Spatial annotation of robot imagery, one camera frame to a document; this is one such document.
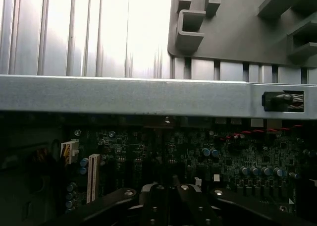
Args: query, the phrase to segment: green circuit board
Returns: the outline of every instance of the green circuit board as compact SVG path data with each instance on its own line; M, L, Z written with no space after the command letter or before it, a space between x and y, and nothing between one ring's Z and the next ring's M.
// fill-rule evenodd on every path
M203 181L207 192L214 186L229 188L288 212L296 211L296 191L290 173L300 171L303 140L296 133L235 134L217 129L180 128L164 131L141 128L78 129L70 131L79 141L79 160L100 154L100 196L121 187L140 190L144 184L159 182L160 174L176 174L183 183ZM76 207L85 204L87 175L73 164L70 179L78 184ZM258 174L252 174L252 167ZM274 173L278 168L280 175Z

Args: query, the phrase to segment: cable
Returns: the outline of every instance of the cable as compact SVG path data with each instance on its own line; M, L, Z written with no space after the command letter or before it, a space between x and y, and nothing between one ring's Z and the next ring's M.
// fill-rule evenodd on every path
M221 137L220 140L224 141L226 139L230 139L230 138L234 138L234 136L240 136L241 134L252 134L252 133L266 133L266 132L278 132L278 131L290 131L294 128L299 128L299 127L303 127L302 124L296 124L294 126L292 126L291 128L268 128L268 129L253 129L253 130L244 130L241 131L240 133L232 133L230 135L227 135L225 137Z

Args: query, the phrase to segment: screw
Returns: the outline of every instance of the screw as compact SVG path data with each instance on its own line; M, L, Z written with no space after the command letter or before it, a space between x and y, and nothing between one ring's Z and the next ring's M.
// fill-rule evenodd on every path
M81 130L80 129L75 130L74 134L75 136L79 137L81 135Z
M131 190L127 190L124 195L130 196L133 195L133 192Z
M188 190L188 189L189 189L188 185L182 185L181 188L182 188L183 190Z
M222 195L222 191L221 190L215 190L214 192L216 193L216 195Z

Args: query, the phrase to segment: capacitor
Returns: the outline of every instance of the capacitor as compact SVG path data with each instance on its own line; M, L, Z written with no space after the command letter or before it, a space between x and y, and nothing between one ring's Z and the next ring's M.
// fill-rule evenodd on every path
M283 176L283 170L281 170L280 168L274 168L274 174L278 177L282 177Z
M260 170L258 168L256 168L256 167L251 167L250 168L250 172L252 173L252 175L257 176L257 175L259 175Z
M76 191L73 191L73 192L69 192L67 195L66 195L66 200L72 200L76 197L77 193Z
M249 173L249 171L246 167L240 167L240 173L242 175L247 175Z
M316 151L305 149L305 150L303 151L303 154L306 155L306 156L308 156L308 157L310 157L310 158L313 158L313 157L316 156Z
M69 214L70 212L72 212L73 210L75 210L75 207L72 207L70 209L66 209L65 210L65 214Z
M294 173L294 172L290 172L290 173L289 173L289 176L290 176L291 178L293 178L293 179L296 179L296 180L298 180L298 179L300 178L300 176L299 176L298 174Z
M219 151L216 150L216 149L211 149L211 155L214 157L214 158L217 158L219 157Z
M88 162L89 162L88 158L83 158L79 164L81 167L85 167L88 164Z
M205 157L209 157L210 156L210 150L208 148L203 148L202 149L202 153Z
M87 173L87 168L80 168L80 169L79 169L79 173L80 173L81 175L86 174L86 173Z
M70 208L74 207L75 206L75 202L76 202L75 199L66 201L66 203L65 203L66 208L70 209Z
M267 176L271 175L271 171L269 168L262 168L262 173Z
M72 192L74 189L76 189L77 188L77 185L76 185L76 183L75 182L72 182L72 183L70 183L67 187L66 187L66 190L68 191L68 192Z
M110 138L113 138L113 137L115 136L115 132L114 132L114 131L110 131L110 132L108 133L108 136L109 136Z

